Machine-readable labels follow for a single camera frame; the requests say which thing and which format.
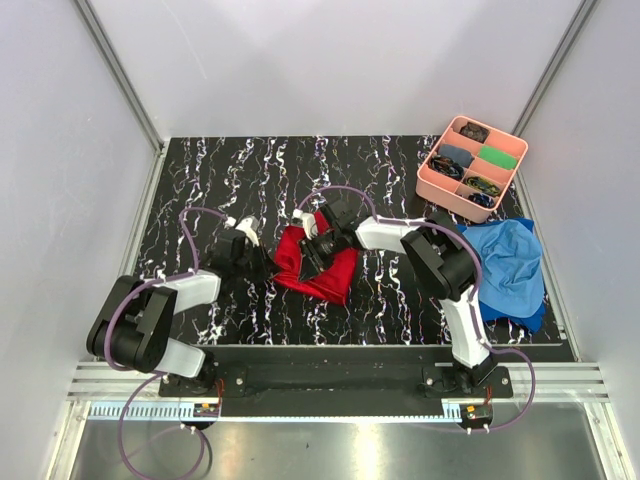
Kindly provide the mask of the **red cloth napkin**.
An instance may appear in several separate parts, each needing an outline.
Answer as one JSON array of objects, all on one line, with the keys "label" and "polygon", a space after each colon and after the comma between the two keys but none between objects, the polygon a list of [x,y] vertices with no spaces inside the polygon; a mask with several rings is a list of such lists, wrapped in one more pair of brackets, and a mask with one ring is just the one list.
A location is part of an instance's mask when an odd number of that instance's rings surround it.
[{"label": "red cloth napkin", "polygon": [[358,249],[353,231],[357,215],[337,202],[313,214],[318,235],[309,239],[301,226],[282,233],[275,252],[275,281],[291,290],[344,306],[354,277]]}]

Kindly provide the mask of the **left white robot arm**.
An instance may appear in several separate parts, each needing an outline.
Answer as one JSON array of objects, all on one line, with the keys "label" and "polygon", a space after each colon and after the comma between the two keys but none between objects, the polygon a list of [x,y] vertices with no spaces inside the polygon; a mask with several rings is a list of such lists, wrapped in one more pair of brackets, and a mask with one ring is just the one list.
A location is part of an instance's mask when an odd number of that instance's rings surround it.
[{"label": "left white robot arm", "polygon": [[258,238],[256,219],[245,218],[218,236],[195,273],[165,281],[119,277],[88,333],[86,349],[118,367],[162,372],[193,395],[206,395],[215,387],[214,356],[172,339],[174,317],[215,303],[240,280],[256,282],[276,270]]}]

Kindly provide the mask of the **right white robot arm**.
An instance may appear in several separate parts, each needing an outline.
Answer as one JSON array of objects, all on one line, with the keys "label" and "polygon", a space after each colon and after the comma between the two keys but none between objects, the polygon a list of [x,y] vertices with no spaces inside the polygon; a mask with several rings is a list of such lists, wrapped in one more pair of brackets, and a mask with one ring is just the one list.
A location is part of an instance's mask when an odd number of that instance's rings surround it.
[{"label": "right white robot arm", "polygon": [[332,267],[349,248],[404,254],[420,284],[441,305],[447,321],[453,366],[443,381],[445,393],[476,396],[490,391],[496,361],[479,318],[478,290],[482,267],[471,245],[450,219],[398,219],[358,215],[342,201],[321,208],[329,227],[321,232],[311,213],[296,209],[294,223],[303,229],[299,241],[298,279],[309,281]]}]

